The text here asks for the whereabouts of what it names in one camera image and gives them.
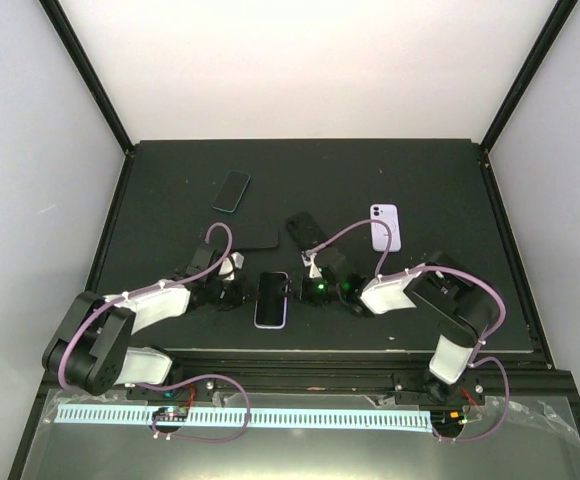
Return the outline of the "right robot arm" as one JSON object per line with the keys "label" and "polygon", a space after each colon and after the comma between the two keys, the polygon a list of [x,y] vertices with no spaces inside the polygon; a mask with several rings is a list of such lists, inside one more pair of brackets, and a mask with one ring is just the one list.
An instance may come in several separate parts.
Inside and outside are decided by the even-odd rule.
{"label": "right robot arm", "polygon": [[274,292],[314,307],[337,302],[362,317],[417,309],[439,338],[428,364],[427,396],[446,403],[461,390],[460,378],[475,365],[487,339],[503,324],[507,309],[487,282],[458,268],[445,254],[396,274],[358,273],[336,248],[310,255],[309,265]]}

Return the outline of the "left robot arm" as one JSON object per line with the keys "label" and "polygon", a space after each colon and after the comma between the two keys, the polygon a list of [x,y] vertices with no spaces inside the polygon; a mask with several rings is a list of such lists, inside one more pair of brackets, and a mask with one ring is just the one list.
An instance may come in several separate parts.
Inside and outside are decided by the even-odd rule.
{"label": "left robot arm", "polygon": [[183,372],[157,347],[132,347],[131,338],[157,323],[203,306],[227,310],[245,301],[237,275],[244,256],[221,258],[200,246],[182,278],[162,279],[135,292],[79,294],[43,355],[44,370],[62,385],[101,395],[117,385],[148,384],[163,399],[184,388]]}

